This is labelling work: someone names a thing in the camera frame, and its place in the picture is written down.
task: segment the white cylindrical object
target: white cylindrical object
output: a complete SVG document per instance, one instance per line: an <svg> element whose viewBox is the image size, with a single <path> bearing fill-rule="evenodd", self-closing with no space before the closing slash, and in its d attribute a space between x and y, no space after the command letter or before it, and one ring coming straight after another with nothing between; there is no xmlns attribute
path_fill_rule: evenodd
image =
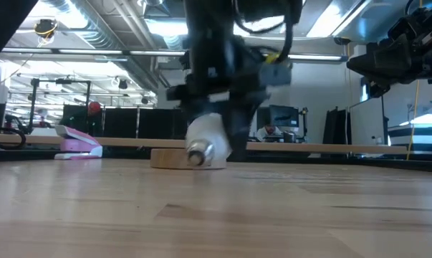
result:
<svg viewBox="0 0 432 258"><path fill-rule="evenodd" d="M196 118L187 129L186 149L188 161L193 166L207 166L211 161L226 160L231 148L222 116L211 113Z"/></svg>

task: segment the desk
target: desk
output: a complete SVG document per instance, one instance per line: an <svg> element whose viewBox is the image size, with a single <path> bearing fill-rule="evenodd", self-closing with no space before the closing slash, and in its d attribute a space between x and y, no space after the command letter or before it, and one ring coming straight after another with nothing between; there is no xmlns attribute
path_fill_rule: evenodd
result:
<svg viewBox="0 0 432 258"><path fill-rule="evenodd" d="M432 173L0 163L0 258L432 258Z"/></svg>
<svg viewBox="0 0 432 258"><path fill-rule="evenodd" d="M151 147L151 148L184 148L184 140L96 138L103 146ZM60 137L27 135L29 144L59 145ZM0 143L18 143L19 136L0 134ZM296 143L247 143L251 151L296 151L308 153L371 153L371 154L406 154L404 146L370 146L338 144L296 144Z"/></svg>

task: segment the ceiling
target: ceiling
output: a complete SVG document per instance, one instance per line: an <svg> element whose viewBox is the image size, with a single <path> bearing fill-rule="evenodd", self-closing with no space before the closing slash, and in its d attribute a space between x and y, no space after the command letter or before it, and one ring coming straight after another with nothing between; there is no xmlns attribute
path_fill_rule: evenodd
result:
<svg viewBox="0 0 432 258"><path fill-rule="evenodd" d="M163 3L151 6L147 2ZM405 3L399 0L306 0L300 22L294 27L292 52L345 54L344 48L334 43L333 36L347 37L359 44L377 41L403 15ZM425 0L424 5L432 7L432 1ZM416 7L417 3L412 5L412 9ZM8 46L38 46L42 38L34 33L34 25L41 19L58 21L53 39L40 46L43 48L182 49L187 34L182 0L41 0ZM273 17L245 25L258 29L281 20L281 17ZM282 28L263 35L240 34L247 44L276 48L284 44ZM33 77L92 80L92 92L106 95L93 96L92 100L107 106L125 107L144 106L143 98L148 100L147 107L153 107L157 102L155 94L160 89L182 83L185 77L175 57L1 54L0 60L9 74L19 69L9 83L11 92L20 92L9 98L9 103L16 106L18 103L29 104L27 92L32 90L29 83ZM127 80L128 89L118 88L120 79ZM86 92L86 86L81 84L63 85L63 88L65 90L61 85L40 87L37 102L42 107L77 104L75 96L81 98ZM74 95L43 94L49 91L72 92Z"/></svg>

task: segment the robotic arm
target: robotic arm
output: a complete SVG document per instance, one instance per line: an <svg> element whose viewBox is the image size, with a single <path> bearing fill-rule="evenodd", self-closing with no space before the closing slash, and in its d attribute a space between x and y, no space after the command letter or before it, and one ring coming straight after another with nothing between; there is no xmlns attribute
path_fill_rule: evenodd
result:
<svg viewBox="0 0 432 258"><path fill-rule="evenodd" d="M427 79L432 84L432 9L419 8L389 30L373 50L352 58L347 67L365 76L371 97L380 97L395 83Z"/></svg>
<svg viewBox="0 0 432 258"><path fill-rule="evenodd" d="M181 101L181 109L190 122L219 113L224 128L220 134L226 135L235 153L243 151L252 117L268 98L267 85L291 82L292 67L287 60L292 47L292 26L299 21L302 0L184 0L184 8L190 48L181 62L191 68L191 74L184 85L170 88L167 98ZM271 51L270 48L248 47L241 37L234 35L235 23L249 33L280 28L283 24L254 32L241 22L280 15L284 15L286 40L279 54L266 58L262 50ZM229 92L229 99L209 101L209 95L220 92Z"/></svg>

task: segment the pink object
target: pink object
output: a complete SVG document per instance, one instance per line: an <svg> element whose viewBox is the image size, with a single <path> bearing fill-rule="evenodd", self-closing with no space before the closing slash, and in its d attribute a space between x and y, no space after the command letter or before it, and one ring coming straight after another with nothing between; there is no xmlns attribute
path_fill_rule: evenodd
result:
<svg viewBox="0 0 432 258"><path fill-rule="evenodd" d="M102 146L92 136L63 125L58 125L55 129L57 134L64 138L60 146L61 151L80 152L57 154L55 159L80 160L102 157Z"/></svg>

